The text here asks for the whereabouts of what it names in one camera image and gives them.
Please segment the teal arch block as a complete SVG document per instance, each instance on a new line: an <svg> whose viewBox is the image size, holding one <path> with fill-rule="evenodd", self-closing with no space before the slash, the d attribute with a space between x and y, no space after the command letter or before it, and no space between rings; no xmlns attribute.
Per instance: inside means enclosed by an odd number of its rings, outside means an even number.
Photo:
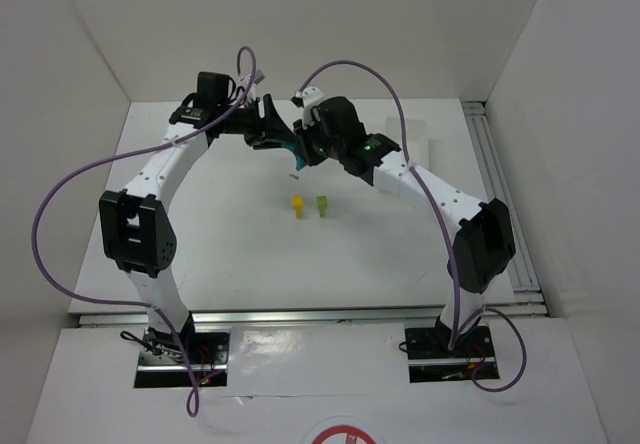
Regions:
<svg viewBox="0 0 640 444"><path fill-rule="evenodd" d="M307 166L306 160L304 159L303 156L301 156L298 151L296 150L296 145L294 143L285 143L283 145L284 149L287 149L288 151L290 151L295 158L295 170L296 171L301 171L302 169L304 169Z"/></svg>

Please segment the white perforated plastic basket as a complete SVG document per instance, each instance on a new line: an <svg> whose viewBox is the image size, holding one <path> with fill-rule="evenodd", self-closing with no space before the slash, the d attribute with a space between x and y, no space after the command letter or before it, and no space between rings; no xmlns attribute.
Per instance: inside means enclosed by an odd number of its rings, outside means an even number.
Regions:
<svg viewBox="0 0 640 444"><path fill-rule="evenodd" d="M397 142L401 147L402 129L399 118L387 117L384 123L384 135ZM410 158L423 168L430 169L428 124L424 120L405 119L406 144Z"/></svg>

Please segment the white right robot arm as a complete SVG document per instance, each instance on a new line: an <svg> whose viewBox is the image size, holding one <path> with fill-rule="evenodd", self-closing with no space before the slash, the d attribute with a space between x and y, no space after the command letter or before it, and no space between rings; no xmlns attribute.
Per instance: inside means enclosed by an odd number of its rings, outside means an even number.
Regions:
<svg viewBox="0 0 640 444"><path fill-rule="evenodd" d="M294 124L302 165L336 160L348 174L399 198L440 227L453 290L436 329L441 344L454 349L477 325L485 291L515 255L507 205L470 196L412 162L393 139L367 132L343 96L327 98L308 88L291 101L302 111Z"/></svg>

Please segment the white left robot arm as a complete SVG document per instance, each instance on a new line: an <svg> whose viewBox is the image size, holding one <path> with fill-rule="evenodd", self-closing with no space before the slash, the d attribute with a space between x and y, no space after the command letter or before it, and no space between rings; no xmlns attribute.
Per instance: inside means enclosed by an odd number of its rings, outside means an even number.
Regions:
<svg viewBox="0 0 640 444"><path fill-rule="evenodd" d="M272 97L255 94L262 78L256 72L234 82L226 74L199 73L195 92L169 117L162 150L122 190L106 191L99 200L105 255L126 273L148 305L152 346L172 347L175 335L187 340L194 332L171 270L177 237L168 216L193 165L222 135L240 135L255 150L295 149L294 133Z"/></svg>

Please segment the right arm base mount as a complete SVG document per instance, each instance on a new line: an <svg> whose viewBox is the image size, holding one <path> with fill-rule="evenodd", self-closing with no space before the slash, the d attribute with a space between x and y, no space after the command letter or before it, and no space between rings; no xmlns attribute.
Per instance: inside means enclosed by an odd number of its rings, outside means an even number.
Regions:
<svg viewBox="0 0 640 444"><path fill-rule="evenodd" d="M493 340L487 326L471 331L454 350L446 350L436 338L436 329L406 328L398 348L407 356L411 383L470 381L500 377Z"/></svg>

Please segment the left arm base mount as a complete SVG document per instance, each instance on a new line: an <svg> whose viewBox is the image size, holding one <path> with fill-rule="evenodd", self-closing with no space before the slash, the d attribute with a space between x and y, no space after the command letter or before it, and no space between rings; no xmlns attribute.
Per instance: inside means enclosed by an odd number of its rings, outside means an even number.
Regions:
<svg viewBox="0 0 640 444"><path fill-rule="evenodd" d="M169 339L161 342L145 331L137 337L121 331L120 338L140 346L134 387L139 389L185 388L191 386L184 354ZM227 385L230 331L195 332L184 344L197 383L201 387Z"/></svg>

